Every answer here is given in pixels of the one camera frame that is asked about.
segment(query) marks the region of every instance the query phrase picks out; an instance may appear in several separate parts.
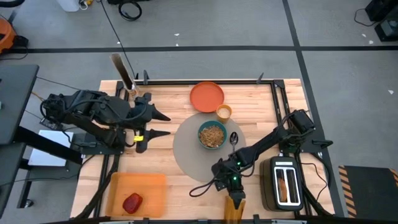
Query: black spoon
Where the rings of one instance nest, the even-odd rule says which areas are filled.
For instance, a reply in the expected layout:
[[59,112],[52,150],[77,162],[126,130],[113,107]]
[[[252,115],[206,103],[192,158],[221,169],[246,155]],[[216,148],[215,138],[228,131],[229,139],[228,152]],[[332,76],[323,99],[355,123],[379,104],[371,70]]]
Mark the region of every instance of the black spoon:
[[229,137],[229,142],[232,144],[232,151],[235,151],[235,145],[238,143],[238,134],[236,132],[232,132]]

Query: small cup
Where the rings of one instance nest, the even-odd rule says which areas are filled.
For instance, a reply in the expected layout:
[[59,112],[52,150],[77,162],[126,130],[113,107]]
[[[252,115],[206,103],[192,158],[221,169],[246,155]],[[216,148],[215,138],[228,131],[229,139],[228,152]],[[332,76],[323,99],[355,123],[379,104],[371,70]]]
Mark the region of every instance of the small cup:
[[232,114],[232,109],[228,105],[219,105],[216,110],[217,120],[225,124]]

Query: white bottle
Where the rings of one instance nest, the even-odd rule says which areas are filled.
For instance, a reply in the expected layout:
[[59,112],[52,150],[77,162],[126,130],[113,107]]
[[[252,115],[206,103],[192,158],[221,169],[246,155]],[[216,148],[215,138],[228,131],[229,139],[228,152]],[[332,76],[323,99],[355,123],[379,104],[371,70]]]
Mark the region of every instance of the white bottle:
[[66,12],[77,12],[80,8],[79,0],[57,0]]

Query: concrete floor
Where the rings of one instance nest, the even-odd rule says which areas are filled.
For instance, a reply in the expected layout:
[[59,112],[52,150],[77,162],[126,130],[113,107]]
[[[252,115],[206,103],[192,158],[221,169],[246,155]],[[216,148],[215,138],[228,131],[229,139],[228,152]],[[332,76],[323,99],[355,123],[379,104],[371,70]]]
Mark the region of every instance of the concrete floor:
[[[373,27],[353,22],[354,11],[368,2],[289,0],[300,45],[396,45],[381,43]],[[142,17],[128,22],[120,18],[116,7],[105,4],[125,47],[293,46],[280,0],[151,0],[140,5]],[[0,9],[0,13],[7,16],[10,11]],[[362,13],[358,19],[369,22]],[[87,11],[66,13],[56,1],[27,0],[18,10],[14,26],[30,40],[30,49],[119,47],[96,2]],[[0,65],[38,64],[40,77],[97,90],[100,80],[118,78],[109,54],[29,54],[24,60],[0,61]],[[262,72],[264,78],[302,78],[294,51],[128,52],[127,56],[136,72],[146,69],[151,79],[257,78]],[[398,93],[388,92],[398,91],[398,51],[306,51],[303,56],[325,136],[335,142],[329,147],[334,170],[338,165],[398,170],[398,121],[392,119]],[[43,97],[74,92],[43,80],[36,81],[34,91]],[[32,97],[27,110],[39,115],[39,100]],[[27,113],[22,119],[22,125],[33,131],[43,129],[38,122]],[[24,172],[17,178],[23,179]],[[29,195],[35,206],[16,209],[22,188],[16,183],[0,223],[66,220],[75,187],[76,180],[35,182]]]

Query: wooden table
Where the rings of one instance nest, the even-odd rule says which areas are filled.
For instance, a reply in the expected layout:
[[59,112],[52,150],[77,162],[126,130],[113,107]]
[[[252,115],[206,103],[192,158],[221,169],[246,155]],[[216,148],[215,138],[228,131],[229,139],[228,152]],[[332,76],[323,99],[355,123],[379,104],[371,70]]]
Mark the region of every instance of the wooden table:
[[[285,89],[289,100],[290,109],[307,110],[307,102],[299,79],[286,79]],[[167,176],[167,201],[162,220],[196,220],[196,219],[223,219],[224,200],[228,194],[226,190],[217,192],[215,187],[203,196],[191,198],[189,191],[203,183],[193,180],[177,165],[173,155],[173,139],[179,125],[191,115],[198,113],[190,104],[189,94],[193,85],[147,85],[140,86],[141,92],[152,93],[152,103],[163,114],[171,118],[170,122],[152,120],[147,128],[170,131],[171,134],[161,138],[155,138],[149,142],[149,148],[143,154],[137,154],[135,148],[126,148],[120,158],[119,172],[140,173],[164,173]],[[276,126],[274,104],[269,85],[221,85],[224,93],[224,103],[233,109],[231,118],[237,122],[244,133],[246,144],[252,145],[265,135],[269,134]],[[104,80],[101,82],[100,91],[114,95],[116,80]],[[133,133],[127,131],[127,141],[132,142]],[[273,147],[260,155],[258,161],[278,155],[278,147]],[[321,162],[310,154],[302,154],[303,163],[317,165],[319,174],[324,178]],[[81,169],[71,217],[78,215],[90,201],[98,188],[103,156],[97,155],[87,162]],[[259,214],[261,219],[293,218],[292,212],[269,212],[264,210],[260,197],[259,164],[252,177],[243,178],[244,191],[246,193],[246,206],[243,219],[252,219],[254,214]],[[303,165],[303,171],[308,188],[312,194],[318,195],[325,183],[317,176],[314,166]],[[108,190],[104,193],[101,215],[104,215]],[[319,202],[330,213],[334,213],[330,193],[326,188]],[[115,217],[116,220],[131,220],[134,217]]]

